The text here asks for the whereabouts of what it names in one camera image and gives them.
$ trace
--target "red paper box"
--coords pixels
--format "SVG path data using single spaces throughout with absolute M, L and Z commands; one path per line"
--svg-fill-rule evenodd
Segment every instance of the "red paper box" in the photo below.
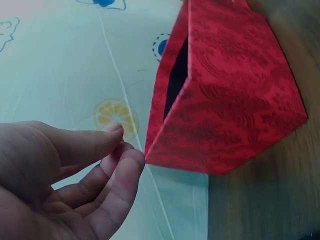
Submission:
M 243 0 L 184 3 L 160 61 L 146 162 L 225 174 L 307 121 L 267 21 Z

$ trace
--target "finger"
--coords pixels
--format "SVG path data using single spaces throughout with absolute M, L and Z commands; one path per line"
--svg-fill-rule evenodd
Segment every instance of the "finger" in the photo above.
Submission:
M 121 156 L 120 156 L 120 161 L 122 160 L 122 159 L 124 159 L 124 158 L 129 158 L 129 157 L 131 157 L 132 155 L 137 155 L 137 156 L 139 156 L 139 155 L 141 155 L 141 152 L 140 151 L 138 151 L 138 150 L 133 150 L 134 149 L 134 147 L 133 146 L 131 146 L 131 148 L 130 149 L 132 149 L 132 150 L 127 150 L 127 151 L 125 151 Z M 104 171 L 106 172 L 106 171 L 108 171 L 108 169 L 110 168 L 109 166 L 108 166 L 108 162 L 107 161 L 102 161 L 101 163 L 100 163 L 100 166 L 101 166 L 101 168 L 102 169 L 104 169 Z M 110 177 L 110 179 L 108 180 L 108 182 L 106 183 L 106 185 L 104 186 L 104 188 L 103 188 L 103 190 L 99 193 L 99 195 L 96 197 L 96 199 L 94 200 L 94 201 L 92 201 L 92 202 L 89 202 L 89 203 L 87 203 L 87 204 L 84 204 L 84 205 L 82 205 L 82 206 L 80 206 L 80 207 L 78 207 L 77 209 L 75 209 L 75 211 L 77 212 L 77 213 L 79 213 L 81 216 L 83 216 L 83 217 L 86 217 L 86 216 L 88 216 L 89 214 L 91 214 L 93 211 L 95 211 L 96 209 L 98 209 L 99 207 L 100 207 L 100 205 L 104 202 L 104 200 L 106 199 L 106 197 L 107 197 L 107 195 L 108 195 L 108 193 L 109 193 L 109 191 L 110 191 L 110 188 L 111 188 L 111 186 L 112 186 L 112 184 L 113 184 L 113 181 L 114 181 L 114 179 L 115 179 L 115 171 L 113 171 L 113 172 L 110 172 L 110 173 L 112 173 L 112 175 L 111 175 L 111 177 Z
M 118 128 L 119 128 L 119 124 L 117 122 L 110 122 L 102 129 L 102 131 L 112 133 L 112 132 L 116 131 Z M 56 183 L 62 179 L 68 178 L 72 175 L 77 174 L 78 172 L 80 172 L 84 168 L 90 166 L 91 164 L 93 164 L 93 162 L 88 161 L 84 164 L 62 167 L 60 170 L 59 176 L 54 180 L 54 183 Z
M 119 229 L 136 198 L 139 178 L 145 165 L 145 156 L 129 150 L 115 169 L 110 192 L 101 206 L 86 217 L 98 240 L 105 240 Z
M 113 153 L 105 157 L 78 183 L 57 189 L 55 192 L 60 200 L 73 209 L 94 201 L 110 179 L 120 156 L 132 148 L 129 143 L 121 142 Z
M 116 129 L 105 131 L 70 131 L 58 129 L 42 122 L 29 122 L 33 128 L 46 135 L 54 145 L 62 167 L 92 163 L 109 155 L 120 143 L 124 130 L 113 122 Z

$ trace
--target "blue flower print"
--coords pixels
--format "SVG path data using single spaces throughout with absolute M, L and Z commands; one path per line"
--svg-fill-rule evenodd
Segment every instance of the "blue flower print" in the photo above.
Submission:
M 106 9 L 115 9 L 123 11 L 127 8 L 125 0 L 76 0 L 81 4 L 95 5 L 98 4 Z
M 152 52 L 158 62 L 164 53 L 169 36 L 168 33 L 161 33 L 152 44 Z
M 8 42 L 14 40 L 13 34 L 19 23 L 20 20 L 17 17 L 0 18 L 0 52 Z

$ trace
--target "embossed pattern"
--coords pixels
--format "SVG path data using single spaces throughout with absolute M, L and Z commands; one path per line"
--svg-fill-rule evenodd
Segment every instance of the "embossed pattern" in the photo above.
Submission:
M 187 33 L 188 78 L 163 122 L 169 75 Z M 222 175 L 306 121 L 291 70 L 261 15 L 244 1 L 183 5 L 156 75 L 149 164 Z

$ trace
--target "wooden surface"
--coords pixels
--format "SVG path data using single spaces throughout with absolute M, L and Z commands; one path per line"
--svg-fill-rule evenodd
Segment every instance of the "wooden surface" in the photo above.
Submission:
M 249 0 L 288 59 L 308 123 L 209 183 L 209 240 L 298 240 L 320 230 L 320 0 Z

